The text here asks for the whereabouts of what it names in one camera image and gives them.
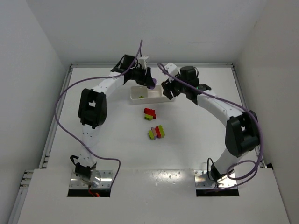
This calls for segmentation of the purple lego piece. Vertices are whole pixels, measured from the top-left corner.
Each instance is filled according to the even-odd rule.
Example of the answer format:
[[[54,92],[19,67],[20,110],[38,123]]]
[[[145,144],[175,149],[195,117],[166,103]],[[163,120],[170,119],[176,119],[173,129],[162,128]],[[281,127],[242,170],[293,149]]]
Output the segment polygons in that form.
[[[153,85],[151,85],[149,88],[150,88],[150,89],[154,89],[155,86],[156,86],[156,83],[157,83],[157,80],[154,78],[154,79],[153,79]]]

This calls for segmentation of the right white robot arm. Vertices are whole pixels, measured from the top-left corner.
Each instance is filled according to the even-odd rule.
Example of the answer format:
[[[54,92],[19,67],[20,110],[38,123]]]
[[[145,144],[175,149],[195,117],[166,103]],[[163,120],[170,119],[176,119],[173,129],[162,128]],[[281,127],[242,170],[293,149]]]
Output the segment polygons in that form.
[[[168,63],[158,64],[158,67],[168,77],[161,86],[169,100],[184,94],[188,100],[207,110],[224,125],[226,148],[207,173],[208,179],[216,182],[228,175],[247,152],[260,145],[256,114],[216,96],[210,86],[199,82],[199,72],[193,66],[179,69]]]

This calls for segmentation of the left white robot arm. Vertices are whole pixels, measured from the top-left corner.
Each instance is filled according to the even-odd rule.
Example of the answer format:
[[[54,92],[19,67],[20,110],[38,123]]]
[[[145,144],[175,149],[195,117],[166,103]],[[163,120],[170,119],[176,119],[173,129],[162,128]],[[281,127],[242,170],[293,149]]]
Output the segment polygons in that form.
[[[107,118],[107,98],[127,81],[134,80],[138,85],[154,88],[156,80],[151,76],[151,69],[147,67],[149,56],[124,55],[110,70],[108,78],[91,88],[81,92],[78,117],[82,125],[83,149],[79,156],[72,155],[70,159],[75,165],[75,173],[83,181],[91,182],[96,168],[96,157],[91,154],[99,137],[100,127]]]

